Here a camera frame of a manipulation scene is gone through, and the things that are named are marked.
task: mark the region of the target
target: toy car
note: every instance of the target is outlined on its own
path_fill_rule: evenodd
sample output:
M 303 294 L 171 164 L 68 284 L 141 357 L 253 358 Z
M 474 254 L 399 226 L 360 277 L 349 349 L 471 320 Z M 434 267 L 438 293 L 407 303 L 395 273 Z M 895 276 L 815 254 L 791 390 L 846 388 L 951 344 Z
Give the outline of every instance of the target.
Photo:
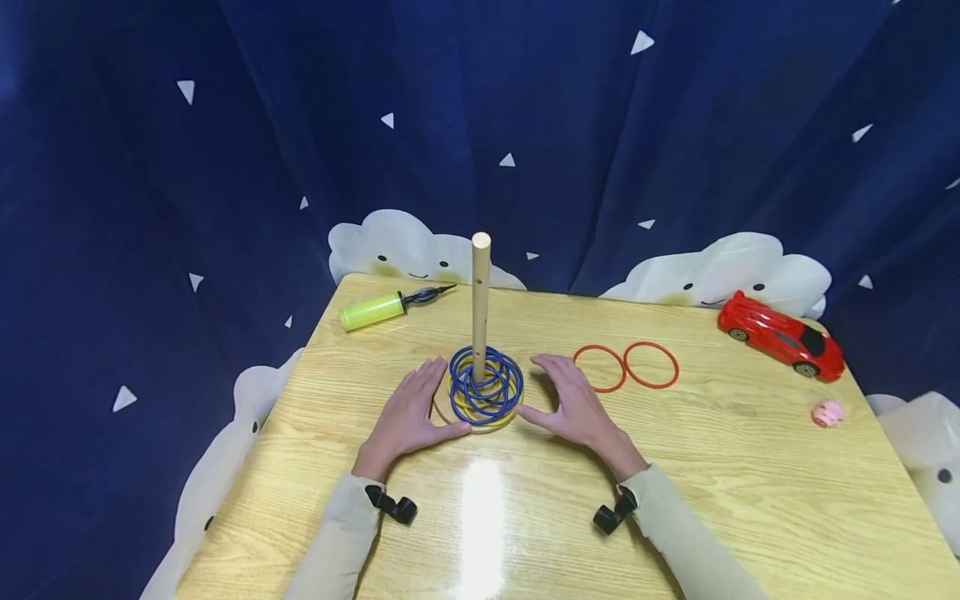
M 836 381 L 843 351 L 825 333 L 736 292 L 720 310 L 717 326 L 730 337 L 790 365 L 805 377 Z

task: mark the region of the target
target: table surface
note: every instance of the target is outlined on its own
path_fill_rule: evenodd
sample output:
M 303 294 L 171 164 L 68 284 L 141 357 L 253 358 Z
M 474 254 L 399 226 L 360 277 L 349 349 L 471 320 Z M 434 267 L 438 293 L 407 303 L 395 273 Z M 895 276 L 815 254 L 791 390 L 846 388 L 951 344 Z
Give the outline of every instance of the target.
M 344 279 L 178 598 L 281 596 L 400 378 L 470 343 L 468 287 L 382 324 L 340 327 L 341 308 L 417 285 Z M 639 340 L 672 350 L 676 385 L 651 390 L 628 378 L 601 400 L 771 598 L 955 598 L 960 569 L 852 376 L 801 377 L 723 334 L 716 316 L 491 290 L 488 344 L 517 360 L 524 401 L 541 409 L 550 396 L 532 354 L 572 355 L 587 344 L 622 352 Z M 630 362 L 650 381 L 672 375 L 649 348 Z M 598 387 L 619 377 L 601 352 L 578 364 Z M 810 420 L 826 396 L 848 413 L 834 429 Z M 389 487 L 420 512 L 409 528 L 383 520 L 360 598 L 682 597 L 635 527 L 606 538 L 592 525 L 597 507 L 613 501 L 601 466 L 520 419 L 403 459 Z

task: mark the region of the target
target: wrist strap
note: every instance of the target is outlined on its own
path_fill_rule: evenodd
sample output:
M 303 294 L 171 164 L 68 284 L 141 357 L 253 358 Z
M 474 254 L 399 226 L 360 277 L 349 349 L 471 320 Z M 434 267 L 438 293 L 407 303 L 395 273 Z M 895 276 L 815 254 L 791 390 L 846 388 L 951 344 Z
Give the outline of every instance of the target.
M 597 509 L 596 514 L 593 516 L 593 524 L 607 535 L 616 531 L 616 528 L 620 526 L 623 519 L 627 518 L 627 516 L 639 506 L 636 503 L 634 493 L 628 488 L 617 486 L 616 489 L 620 492 L 620 497 L 617 498 L 613 510 L 610 510 L 610 508 L 604 504 Z
M 380 486 L 367 486 L 364 492 L 367 493 L 367 498 L 375 509 L 392 516 L 398 523 L 409 525 L 410 521 L 414 520 L 414 516 L 417 516 L 417 505 L 406 496 L 396 502 Z

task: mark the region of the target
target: pink pig toy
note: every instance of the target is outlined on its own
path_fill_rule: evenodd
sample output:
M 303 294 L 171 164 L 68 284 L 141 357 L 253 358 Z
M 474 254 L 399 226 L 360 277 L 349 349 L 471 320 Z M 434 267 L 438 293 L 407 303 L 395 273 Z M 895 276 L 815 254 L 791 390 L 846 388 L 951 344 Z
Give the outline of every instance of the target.
M 843 420 L 843 404 L 834 399 L 823 400 L 813 407 L 810 413 L 813 422 L 821 427 L 832 427 Z

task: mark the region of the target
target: beige sleeve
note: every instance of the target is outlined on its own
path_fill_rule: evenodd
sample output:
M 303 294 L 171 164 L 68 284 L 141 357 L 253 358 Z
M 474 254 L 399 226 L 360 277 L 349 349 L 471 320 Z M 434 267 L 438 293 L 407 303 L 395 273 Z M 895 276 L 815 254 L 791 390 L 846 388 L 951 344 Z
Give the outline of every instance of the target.
M 766 597 L 750 573 L 693 514 L 657 465 L 620 485 L 634 493 L 634 518 L 643 536 L 666 559 L 686 600 Z
M 320 531 L 307 548 L 284 600 L 349 600 L 357 587 L 380 525 L 380 511 L 364 489 L 383 484 L 344 475 L 320 519 Z

